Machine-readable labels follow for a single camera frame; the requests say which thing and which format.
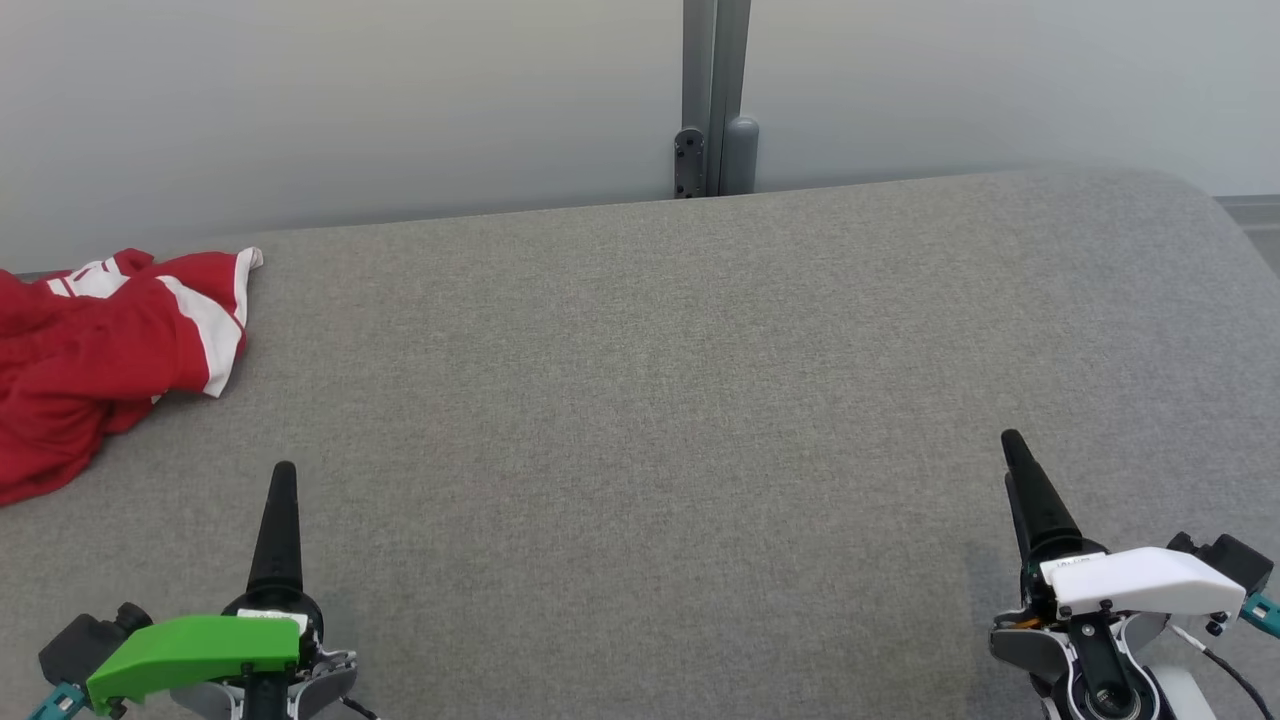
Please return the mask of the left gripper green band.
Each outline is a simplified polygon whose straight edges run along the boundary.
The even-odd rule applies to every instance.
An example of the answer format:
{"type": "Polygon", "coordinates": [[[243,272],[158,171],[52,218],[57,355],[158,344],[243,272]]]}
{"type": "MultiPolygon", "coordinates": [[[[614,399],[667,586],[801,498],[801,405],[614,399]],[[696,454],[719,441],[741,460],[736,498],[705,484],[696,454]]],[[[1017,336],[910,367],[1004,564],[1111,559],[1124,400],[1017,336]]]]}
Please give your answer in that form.
{"type": "Polygon", "coordinates": [[[206,682],[238,682],[244,717],[285,717],[293,678],[311,664],[325,623],[303,593],[296,465],[271,471],[247,592],[221,615],[188,615],[134,632],[87,680],[95,714],[206,682]]]}

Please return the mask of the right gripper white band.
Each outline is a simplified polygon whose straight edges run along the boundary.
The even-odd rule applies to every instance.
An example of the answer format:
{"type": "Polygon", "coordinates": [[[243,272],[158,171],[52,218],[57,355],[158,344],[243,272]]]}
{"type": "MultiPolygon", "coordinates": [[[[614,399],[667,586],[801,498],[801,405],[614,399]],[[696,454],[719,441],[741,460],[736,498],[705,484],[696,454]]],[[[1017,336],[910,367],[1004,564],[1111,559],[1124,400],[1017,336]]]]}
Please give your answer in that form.
{"type": "Polygon", "coordinates": [[[1181,616],[1236,614],[1245,588],[1192,553],[1139,547],[1085,553],[1083,536],[1047,473],[1019,430],[1000,436],[1004,477],[1019,559],[1033,562],[1060,618],[1093,612],[1153,612],[1181,616]]]}

